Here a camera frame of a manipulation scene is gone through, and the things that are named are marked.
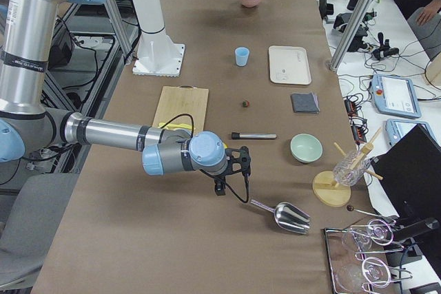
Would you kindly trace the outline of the wine glass rack tray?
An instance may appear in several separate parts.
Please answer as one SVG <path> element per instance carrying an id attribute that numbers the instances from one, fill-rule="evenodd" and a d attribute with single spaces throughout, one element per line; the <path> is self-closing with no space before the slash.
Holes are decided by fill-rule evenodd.
<path id="1" fill-rule="evenodd" d="M 401 253 L 391 225 L 381 218 L 343 229 L 323 229 L 332 293 L 384 293 L 392 284 L 413 278 L 401 267 L 389 266 L 386 254 Z"/>

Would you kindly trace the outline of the mint green bowl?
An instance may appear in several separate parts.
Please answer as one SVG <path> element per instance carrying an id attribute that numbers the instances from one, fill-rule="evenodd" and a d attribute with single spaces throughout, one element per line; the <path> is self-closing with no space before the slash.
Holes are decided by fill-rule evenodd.
<path id="1" fill-rule="evenodd" d="M 322 156 L 321 142 L 311 134 L 297 134 L 290 142 L 292 156 L 299 162 L 311 163 Z"/>

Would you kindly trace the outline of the blue teach pendant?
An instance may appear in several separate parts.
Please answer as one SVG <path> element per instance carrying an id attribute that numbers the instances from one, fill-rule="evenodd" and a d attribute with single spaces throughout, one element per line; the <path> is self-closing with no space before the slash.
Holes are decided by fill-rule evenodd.
<path id="1" fill-rule="evenodd" d="M 385 122 L 385 129 L 389 145 L 393 147 L 400 139 L 409 133 L 416 125 L 421 125 L 435 139 L 428 122 L 418 120 L 388 119 Z"/>
<path id="2" fill-rule="evenodd" d="M 382 114 L 405 118 L 420 118 L 413 81 L 394 75 L 374 74 L 371 80 L 373 104 Z"/>

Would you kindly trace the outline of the steel ice scoop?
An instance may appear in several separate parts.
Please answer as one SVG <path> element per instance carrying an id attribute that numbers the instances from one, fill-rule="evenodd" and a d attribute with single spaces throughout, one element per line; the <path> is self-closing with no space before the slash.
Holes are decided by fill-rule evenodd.
<path id="1" fill-rule="evenodd" d="M 303 235 L 309 232 L 310 216 L 293 204 L 279 202 L 275 207 L 270 207 L 254 199 L 250 202 L 272 213 L 276 224 L 281 229 Z"/>

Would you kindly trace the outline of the black laptop monitor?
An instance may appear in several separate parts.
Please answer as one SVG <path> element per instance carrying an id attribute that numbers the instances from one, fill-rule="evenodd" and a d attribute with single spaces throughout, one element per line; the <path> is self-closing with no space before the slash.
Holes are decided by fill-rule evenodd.
<path id="1" fill-rule="evenodd" d="M 382 180 L 371 187 L 375 211 L 407 221 L 440 220 L 440 146 L 416 125 L 389 151 L 371 159 Z"/>

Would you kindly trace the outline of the light blue plastic cup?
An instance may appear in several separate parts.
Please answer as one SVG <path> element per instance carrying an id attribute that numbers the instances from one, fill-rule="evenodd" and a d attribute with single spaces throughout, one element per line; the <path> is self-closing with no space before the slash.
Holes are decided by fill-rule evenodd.
<path id="1" fill-rule="evenodd" d="M 239 67 L 246 66 L 249 59 L 249 49 L 241 46 L 236 48 L 234 53 L 235 53 L 236 65 Z"/>

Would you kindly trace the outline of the yellow plastic knife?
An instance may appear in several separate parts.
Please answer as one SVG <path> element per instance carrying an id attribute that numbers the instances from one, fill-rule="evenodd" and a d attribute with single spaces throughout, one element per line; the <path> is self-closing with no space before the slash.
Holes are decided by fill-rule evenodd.
<path id="1" fill-rule="evenodd" d="M 192 130 L 193 126 L 191 124 L 187 124 L 187 123 L 166 123 L 166 122 L 160 122 L 158 124 L 158 128 L 169 129 L 169 130 L 175 130 L 175 129 Z"/>

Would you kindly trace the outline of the clear glass on stand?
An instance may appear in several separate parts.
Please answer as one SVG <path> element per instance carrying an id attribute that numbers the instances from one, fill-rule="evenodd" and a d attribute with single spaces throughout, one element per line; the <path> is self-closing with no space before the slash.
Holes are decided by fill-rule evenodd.
<path id="1" fill-rule="evenodd" d="M 369 168 L 367 156 L 361 151 L 349 151 L 334 167 L 334 180 L 339 185 L 354 186 Z"/>

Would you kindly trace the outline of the blue teach pendant far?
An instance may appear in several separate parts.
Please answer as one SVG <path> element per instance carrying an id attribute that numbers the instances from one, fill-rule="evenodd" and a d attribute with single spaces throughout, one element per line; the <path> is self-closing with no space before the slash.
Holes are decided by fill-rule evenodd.
<path id="1" fill-rule="evenodd" d="M 382 114 L 405 118 L 420 118 L 413 81 L 394 75 L 374 74 L 371 80 L 373 104 Z"/>

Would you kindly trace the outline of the cream rabbit tray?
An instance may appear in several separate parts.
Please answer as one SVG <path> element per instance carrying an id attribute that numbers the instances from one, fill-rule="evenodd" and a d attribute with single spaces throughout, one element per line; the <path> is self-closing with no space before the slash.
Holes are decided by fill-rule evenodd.
<path id="1" fill-rule="evenodd" d="M 269 78 L 272 83 L 309 85 L 311 73 L 305 48 L 272 45 L 269 52 Z"/>

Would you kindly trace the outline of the blue teach pendant near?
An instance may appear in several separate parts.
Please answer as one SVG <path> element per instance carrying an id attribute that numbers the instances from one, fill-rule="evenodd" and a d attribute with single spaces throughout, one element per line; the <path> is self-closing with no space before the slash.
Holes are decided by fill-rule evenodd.
<path id="1" fill-rule="evenodd" d="M 393 147 L 400 139 L 409 133 L 416 125 L 421 125 L 435 139 L 428 122 L 418 120 L 388 119 L 385 122 L 385 129 L 389 145 Z"/>

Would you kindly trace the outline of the grey folded cloth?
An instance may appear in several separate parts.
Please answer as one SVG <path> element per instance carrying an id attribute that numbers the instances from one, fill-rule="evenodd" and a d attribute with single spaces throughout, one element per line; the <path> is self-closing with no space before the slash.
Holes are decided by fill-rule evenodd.
<path id="1" fill-rule="evenodd" d="M 320 111 L 318 97 L 313 92 L 293 93 L 290 98 L 294 112 L 317 114 Z"/>

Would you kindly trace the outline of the grey office chair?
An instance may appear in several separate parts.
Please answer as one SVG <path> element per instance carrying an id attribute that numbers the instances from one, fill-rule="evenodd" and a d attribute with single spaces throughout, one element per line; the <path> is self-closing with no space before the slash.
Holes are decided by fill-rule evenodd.
<path id="1" fill-rule="evenodd" d="M 1 234 L 1 290 L 32 287 L 68 205 L 78 174 L 27 179 Z"/>

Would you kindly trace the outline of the bamboo cutting board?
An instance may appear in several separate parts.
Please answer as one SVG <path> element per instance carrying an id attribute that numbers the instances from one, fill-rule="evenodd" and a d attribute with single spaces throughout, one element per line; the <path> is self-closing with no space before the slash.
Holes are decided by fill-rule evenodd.
<path id="1" fill-rule="evenodd" d="M 166 123 L 179 114 L 190 114 L 194 119 L 194 131 L 203 131 L 208 96 L 206 88 L 164 86 L 152 125 L 160 127 L 160 123 Z"/>

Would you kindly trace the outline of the aluminium frame post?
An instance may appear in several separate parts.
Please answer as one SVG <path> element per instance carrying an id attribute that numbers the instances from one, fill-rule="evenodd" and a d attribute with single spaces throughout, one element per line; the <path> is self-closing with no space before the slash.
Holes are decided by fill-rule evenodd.
<path id="1" fill-rule="evenodd" d="M 332 72 L 337 72 L 339 65 L 341 64 L 358 27 L 364 17 L 369 5 L 373 0 L 358 0 L 355 9 L 351 15 L 348 25 L 343 33 L 343 36 L 336 48 L 334 55 L 329 62 L 329 69 Z"/>

